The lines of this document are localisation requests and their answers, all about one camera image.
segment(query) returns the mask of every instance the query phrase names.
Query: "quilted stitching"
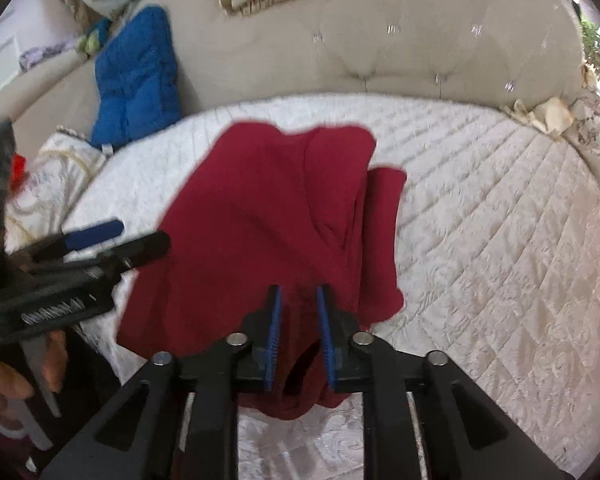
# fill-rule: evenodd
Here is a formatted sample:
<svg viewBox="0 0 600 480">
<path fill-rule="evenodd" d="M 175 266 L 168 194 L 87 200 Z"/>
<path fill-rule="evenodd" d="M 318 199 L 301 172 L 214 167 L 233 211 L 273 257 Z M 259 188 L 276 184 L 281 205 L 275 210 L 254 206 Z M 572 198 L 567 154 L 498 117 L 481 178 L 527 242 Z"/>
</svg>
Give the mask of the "quilted stitching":
<svg viewBox="0 0 600 480">
<path fill-rule="evenodd" d="M 374 132 L 372 164 L 409 174 L 396 238 L 408 302 L 374 331 L 403 351 L 447 351 L 561 468 L 582 473 L 600 450 L 600 190 L 576 152 L 475 106 L 274 99 L 218 108 L 127 146 L 67 226 L 119 216 L 125 237 L 155 228 L 218 135 L 243 118 Z M 125 276 L 116 290 L 119 311 L 132 282 Z M 85 329 L 126 380 L 142 360 L 115 344 L 118 316 Z M 242 410 L 238 431 L 241 478 L 362 478 L 360 396 L 291 422 Z"/>
</svg>

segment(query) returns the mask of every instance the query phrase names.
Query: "blue rubber tip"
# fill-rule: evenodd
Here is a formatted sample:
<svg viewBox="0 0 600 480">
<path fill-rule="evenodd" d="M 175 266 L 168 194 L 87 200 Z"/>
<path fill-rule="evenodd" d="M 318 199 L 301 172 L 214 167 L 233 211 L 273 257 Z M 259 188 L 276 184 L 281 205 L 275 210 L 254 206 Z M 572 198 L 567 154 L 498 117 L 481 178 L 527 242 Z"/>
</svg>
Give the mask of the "blue rubber tip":
<svg viewBox="0 0 600 480">
<path fill-rule="evenodd" d="M 64 244 L 68 252 L 81 251 L 120 236 L 124 230 L 125 225 L 120 220 L 111 220 L 81 231 L 67 233 L 64 237 Z"/>
<path fill-rule="evenodd" d="M 273 381 L 276 377 L 276 362 L 278 360 L 278 342 L 280 340 L 280 325 L 282 324 L 282 289 L 278 287 L 276 299 L 273 303 L 271 322 L 269 325 L 269 338 L 267 339 L 267 354 L 264 369 L 265 389 L 270 392 L 273 389 Z"/>
<path fill-rule="evenodd" d="M 327 304 L 324 300 L 324 291 L 318 287 L 316 294 L 318 305 L 318 320 L 320 322 L 320 333 L 322 334 L 322 354 L 324 355 L 324 367 L 327 371 L 327 384 L 331 390 L 336 386 L 336 354 L 331 339 L 331 327 L 329 325 L 329 315 L 327 313 Z"/>
</svg>

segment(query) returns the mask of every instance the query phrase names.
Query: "red object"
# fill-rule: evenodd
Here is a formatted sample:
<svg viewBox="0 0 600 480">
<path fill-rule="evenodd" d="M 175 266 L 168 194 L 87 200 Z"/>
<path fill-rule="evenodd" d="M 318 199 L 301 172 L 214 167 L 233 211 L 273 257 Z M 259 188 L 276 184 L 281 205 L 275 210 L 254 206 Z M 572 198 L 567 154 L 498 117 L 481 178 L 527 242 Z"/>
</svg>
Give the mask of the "red object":
<svg viewBox="0 0 600 480">
<path fill-rule="evenodd" d="M 24 169 L 27 165 L 27 159 L 17 153 L 13 156 L 13 169 L 11 170 L 11 185 L 12 191 L 18 189 L 18 186 L 22 184 L 24 180 L 25 172 Z"/>
<path fill-rule="evenodd" d="M 316 288 L 362 326 L 403 304 L 394 263 L 395 218 L 406 176 L 368 171 L 376 142 L 356 126 L 285 135 L 270 124 L 234 124 L 216 142 L 160 228 L 171 253 L 140 271 L 118 341 L 148 358 L 200 352 L 283 290 L 274 390 L 242 405 L 296 418 L 346 396 L 326 387 Z"/>
</svg>

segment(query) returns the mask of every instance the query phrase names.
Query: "human hand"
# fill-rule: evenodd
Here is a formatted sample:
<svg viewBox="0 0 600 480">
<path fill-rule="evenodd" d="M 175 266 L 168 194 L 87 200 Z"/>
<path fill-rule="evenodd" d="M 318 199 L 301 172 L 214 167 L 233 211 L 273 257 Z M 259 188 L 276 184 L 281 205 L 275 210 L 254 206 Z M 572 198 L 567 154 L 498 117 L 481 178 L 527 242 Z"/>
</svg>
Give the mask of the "human hand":
<svg viewBox="0 0 600 480">
<path fill-rule="evenodd" d="M 68 355 L 66 336 L 61 330 L 50 332 L 46 339 L 46 355 L 42 376 L 53 393 L 62 390 L 62 381 Z M 9 409 L 9 399 L 27 399 L 34 393 L 33 387 L 9 365 L 0 362 L 0 425 L 10 430 L 20 428 L 15 414 Z"/>
</svg>

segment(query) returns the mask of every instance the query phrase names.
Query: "armrest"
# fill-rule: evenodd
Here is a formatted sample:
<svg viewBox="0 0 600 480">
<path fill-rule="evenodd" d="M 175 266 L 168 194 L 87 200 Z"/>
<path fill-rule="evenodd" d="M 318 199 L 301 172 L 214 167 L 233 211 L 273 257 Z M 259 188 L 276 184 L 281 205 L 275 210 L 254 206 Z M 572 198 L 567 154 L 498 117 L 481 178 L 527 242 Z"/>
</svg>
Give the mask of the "armrest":
<svg viewBox="0 0 600 480">
<path fill-rule="evenodd" d="M 69 50 L 18 76 L 0 90 L 0 120 L 17 121 L 33 103 L 86 59 L 84 54 Z"/>
</svg>

